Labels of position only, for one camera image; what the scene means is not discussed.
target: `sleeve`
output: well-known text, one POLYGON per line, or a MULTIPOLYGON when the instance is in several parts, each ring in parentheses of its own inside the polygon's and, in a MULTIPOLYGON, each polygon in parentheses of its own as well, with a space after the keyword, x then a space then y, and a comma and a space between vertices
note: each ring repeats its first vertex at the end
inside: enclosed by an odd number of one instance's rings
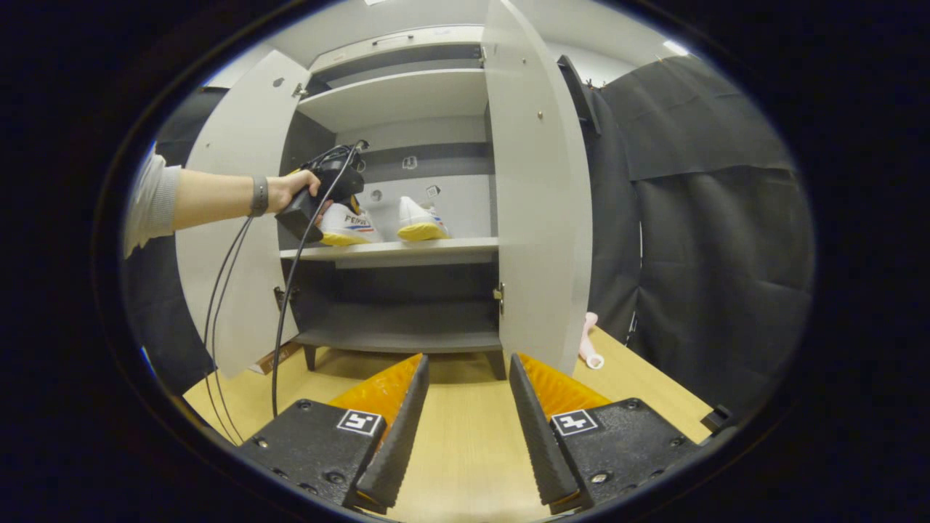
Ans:
POLYGON ((155 154, 153 147, 142 162, 129 199, 123 237, 124 258, 128 258, 136 246, 144 247, 152 238, 171 235, 179 178, 180 166, 166 167, 165 159, 155 154))

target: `hand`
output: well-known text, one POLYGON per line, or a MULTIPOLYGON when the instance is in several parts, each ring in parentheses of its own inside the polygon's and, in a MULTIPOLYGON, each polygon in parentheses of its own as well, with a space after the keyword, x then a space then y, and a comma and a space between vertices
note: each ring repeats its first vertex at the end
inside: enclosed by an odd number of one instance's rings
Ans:
POLYGON ((287 207, 291 199, 298 191, 306 186, 310 186, 310 195, 316 196, 320 190, 320 179, 307 169, 292 172, 287 176, 279 176, 268 179, 268 210, 267 212, 278 213, 287 207))

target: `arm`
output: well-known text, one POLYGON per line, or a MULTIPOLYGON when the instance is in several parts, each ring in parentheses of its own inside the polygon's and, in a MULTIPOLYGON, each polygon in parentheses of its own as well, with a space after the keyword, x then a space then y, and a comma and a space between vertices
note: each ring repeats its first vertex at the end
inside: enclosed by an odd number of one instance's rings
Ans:
MULTIPOLYGON (((320 181, 309 170, 284 177, 269 177, 268 209, 278 212, 297 191, 310 185, 316 195, 320 181)), ((178 229, 251 214, 252 177, 208 174, 180 167, 166 167, 165 159, 149 152, 139 171, 126 215, 123 255, 149 239, 167 236, 178 229)))
MULTIPOLYGON (((277 213, 303 187, 310 185, 310 194, 316 196, 320 181, 309 170, 270 177, 268 180, 268 210, 277 213)), ((210 223, 211 221, 240 218, 251 213, 253 180, 247 176, 208 174, 182 169, 175 192, 172 231, 210 223)))

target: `mounting hole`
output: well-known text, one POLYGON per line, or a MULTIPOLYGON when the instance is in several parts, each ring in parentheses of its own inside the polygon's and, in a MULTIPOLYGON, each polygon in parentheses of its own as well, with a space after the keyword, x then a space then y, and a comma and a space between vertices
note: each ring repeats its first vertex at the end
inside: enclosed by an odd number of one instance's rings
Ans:
POLYGON ((326 481, 335 485, 341 485, 346 482, 346 477, 338 472, 327 472, 326 481))
POLYGON ((610 481, 611 474, 609 472, 599 472, 594 476, 591 476, 591 483, 601 484, 610 481))

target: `table surface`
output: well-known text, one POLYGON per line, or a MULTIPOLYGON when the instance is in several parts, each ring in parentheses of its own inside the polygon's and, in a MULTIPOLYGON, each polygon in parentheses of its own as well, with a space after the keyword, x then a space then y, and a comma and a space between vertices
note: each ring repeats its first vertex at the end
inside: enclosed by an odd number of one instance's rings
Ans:
MULTIPOLYGON (((604 367, 588 369, 579 359, 573 378, 613 401, 639 397, 696 443, 710 435, 700 423, 712 411, 709 405, 597 327, 591 341, 604 356, 604 367)), ((320 348, 316 371, 311 372, 297 352, 279 368, 279 405, 286 408, 301 398, 327 402, 405 357, 320 348)), ((222 412, 216 378, 208 379, 222 412)), ((247 370, 230 380, 220 374, 219 381, 242 437, 272 419, 271 375, 247 370)), ((210 406, 206 380, 184 398, 225 437, 210 406)), ((549 516, 539 503, 509 384, 494 379, 480 353, 430 355, 430 388, 417 438, 397 504, 387 517, 411 523, 478 523, 549 516)))

